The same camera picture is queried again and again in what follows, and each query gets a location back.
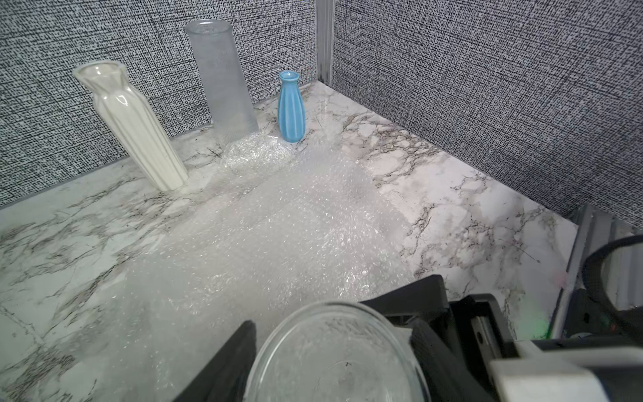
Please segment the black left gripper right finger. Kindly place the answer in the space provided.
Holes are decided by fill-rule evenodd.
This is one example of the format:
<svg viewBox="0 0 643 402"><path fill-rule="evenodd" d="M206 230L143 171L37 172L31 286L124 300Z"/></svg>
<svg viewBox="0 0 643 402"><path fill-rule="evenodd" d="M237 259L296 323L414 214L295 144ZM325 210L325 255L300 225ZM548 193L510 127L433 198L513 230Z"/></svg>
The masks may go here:
<svg viewBox="0 0 643 402"><path fill-rule="evenodd" d="M427 322L416 320L411 328L411 348L433 401L494 401Z"/></svg>

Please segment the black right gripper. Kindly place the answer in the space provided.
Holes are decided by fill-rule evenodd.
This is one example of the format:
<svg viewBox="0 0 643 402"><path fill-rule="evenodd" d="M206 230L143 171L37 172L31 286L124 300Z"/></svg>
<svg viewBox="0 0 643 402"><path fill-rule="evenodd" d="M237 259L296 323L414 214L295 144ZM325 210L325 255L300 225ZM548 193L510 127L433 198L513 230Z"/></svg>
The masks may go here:
<svg viewBox="0 0 643 402"><path fill-rule="evenodd" d="M495 296L472 294L450 302L440 275L427 276L363 304L397 327L428 323L479 382L492 381L492 360L517 357Z"/></svg>

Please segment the blue ribbed glass vase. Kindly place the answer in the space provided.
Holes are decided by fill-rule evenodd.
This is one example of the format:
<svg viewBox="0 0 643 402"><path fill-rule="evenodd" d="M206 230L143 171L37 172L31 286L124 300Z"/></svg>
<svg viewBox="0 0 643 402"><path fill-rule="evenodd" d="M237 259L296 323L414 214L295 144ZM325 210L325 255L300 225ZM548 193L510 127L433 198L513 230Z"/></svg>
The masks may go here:
<svg viewBox="0 0 643 402"><path fill-rule="evenodd" d="M306 132L306 114L299 89L300 75L292 70L279 73L281 90L278 98L277 119L282 138L300 142Z"/></svg>

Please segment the white ribbed ceramic vase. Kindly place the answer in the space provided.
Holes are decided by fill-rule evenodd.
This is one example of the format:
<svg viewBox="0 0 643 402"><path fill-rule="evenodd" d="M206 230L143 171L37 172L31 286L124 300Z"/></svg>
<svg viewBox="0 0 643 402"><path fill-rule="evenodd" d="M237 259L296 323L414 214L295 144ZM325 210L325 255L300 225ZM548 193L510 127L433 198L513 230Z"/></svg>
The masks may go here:
<svg viewBox="0 0 643 402"><path fill-rule="evenodd" d="M80 65L73 76L91 92L93 106L148 180L161 191L182 187L189 174L147 98L120 62Z"/></svg>

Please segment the clear glass vase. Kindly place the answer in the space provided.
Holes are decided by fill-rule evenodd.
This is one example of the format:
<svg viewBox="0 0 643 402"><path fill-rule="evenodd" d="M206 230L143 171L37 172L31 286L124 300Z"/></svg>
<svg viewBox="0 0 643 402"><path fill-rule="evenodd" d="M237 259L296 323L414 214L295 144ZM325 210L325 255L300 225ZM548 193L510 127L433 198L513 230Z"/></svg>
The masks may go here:
<svg viewBox="0 0 643 402"><path fill-rule="evenodd" d="M222 147L259 131L230 23L216 19L187 24L199 76L211 115L212 128Z"/></svg>
<svg viewBox="0 0 643 402"><path fill-rule="evenodd" d="M246 401L429 401L410 347L361 303L325 301L280 323L257 354Z"/></svg>

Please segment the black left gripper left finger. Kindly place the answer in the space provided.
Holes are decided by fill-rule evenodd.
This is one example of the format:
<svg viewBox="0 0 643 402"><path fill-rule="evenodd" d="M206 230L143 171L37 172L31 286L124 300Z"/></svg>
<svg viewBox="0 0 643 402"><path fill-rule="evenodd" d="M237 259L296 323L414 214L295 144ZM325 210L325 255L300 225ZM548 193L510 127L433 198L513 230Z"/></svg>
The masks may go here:
<svg viewBox="0 0 643 402"><path fill-rule="evenodd" d="M256 324L247 320L174 400L243 401L256 355Z"/></svg>

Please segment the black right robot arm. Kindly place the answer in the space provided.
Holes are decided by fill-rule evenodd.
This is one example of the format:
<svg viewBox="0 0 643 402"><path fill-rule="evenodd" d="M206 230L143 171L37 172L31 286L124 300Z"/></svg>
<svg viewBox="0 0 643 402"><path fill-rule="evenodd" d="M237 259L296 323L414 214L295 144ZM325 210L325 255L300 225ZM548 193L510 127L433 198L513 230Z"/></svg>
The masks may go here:
<svg viewBox="0 0 643 402"><path fill-rule="evenodd" d="M640 235L611 241L580 266L583 286L573 292L564 320L572 338L544 339L544 352L601 352L642 344L642 308L627 307L611 288L617 254L642 246ZM490 294L475 294L450 303L442 276L433 275L366 301L393 325L410 328L423 322L436 331L443 347L485 389L492 388L493 360L516 358L517 341L509 333L499 305Z"/></svg>

